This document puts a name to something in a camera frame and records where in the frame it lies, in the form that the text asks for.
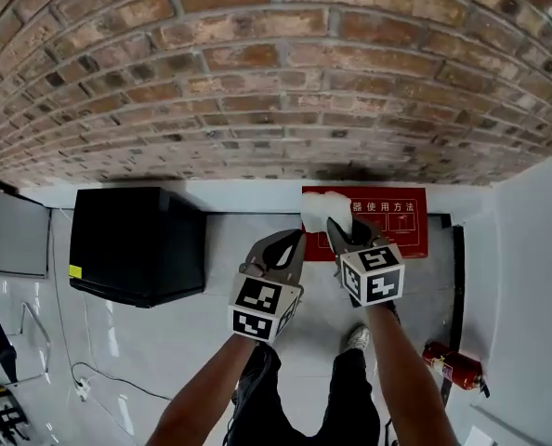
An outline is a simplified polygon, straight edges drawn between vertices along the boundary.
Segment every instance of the white cube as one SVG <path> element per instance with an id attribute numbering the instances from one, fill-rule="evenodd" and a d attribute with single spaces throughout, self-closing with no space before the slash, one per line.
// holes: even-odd
<path id="1" fill-rule="evenodd" d="M 344 288 L 362 306 L 402 296 L 404 262 L 397 244 L 340 255 Z"/>
<path id="2" fill-rule="evenodd" d="M 272 342 L 295 315 L 301 292 L 239 272 L 230 292 L 229 326 L 236 334 Z"/>

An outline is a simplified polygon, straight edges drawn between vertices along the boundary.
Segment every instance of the black pants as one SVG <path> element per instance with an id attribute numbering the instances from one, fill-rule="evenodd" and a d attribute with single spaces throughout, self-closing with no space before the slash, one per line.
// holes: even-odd
<path id="1" fill-rule="evenodd" d="M 273 348 L 255 348 L 239 380 L 229 446 L 377 445 L 379 415 L 360 350 L 336 357 L 322 428 L 312 438 L 294 429 L 284 415 L 277 390 L 280 367 Z"/>

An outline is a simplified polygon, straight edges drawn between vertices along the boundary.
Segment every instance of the red fire extinguisher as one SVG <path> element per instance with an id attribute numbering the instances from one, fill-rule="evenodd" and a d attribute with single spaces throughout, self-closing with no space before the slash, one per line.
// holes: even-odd
<path id="1" fill-rule="evenodd" d="M 439 342 L 429 342 L 423 350 L 423 359 L 443 377 L 464 390 L 479 388 L 489 398 L 490 393 L 482 376 L 482 365 Z"/>

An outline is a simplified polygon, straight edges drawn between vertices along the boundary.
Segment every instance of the black mini fridge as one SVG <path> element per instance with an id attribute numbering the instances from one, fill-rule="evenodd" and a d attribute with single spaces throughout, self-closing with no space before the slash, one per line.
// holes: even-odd
<path id="1" fill-rule="evenodd" d="M 206 215 L 158 187 L 79 190 L 70 285 L 151 308 L 205 287 Z"/>

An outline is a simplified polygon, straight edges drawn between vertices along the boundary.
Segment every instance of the red fire extinguisher box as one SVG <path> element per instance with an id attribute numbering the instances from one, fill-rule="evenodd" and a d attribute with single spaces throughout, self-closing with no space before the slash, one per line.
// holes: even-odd
<path id="1" fill-rule="evenodd" d="M 427 197 L 425 189 L 391 187 L 303 187 L 303 193 L 335 191 L 350 198 L 353 215 L 381 227 L 403 257 L 428 256 Z M 324 232 L 307 233 L 306 261 L 334 261 Z"/>

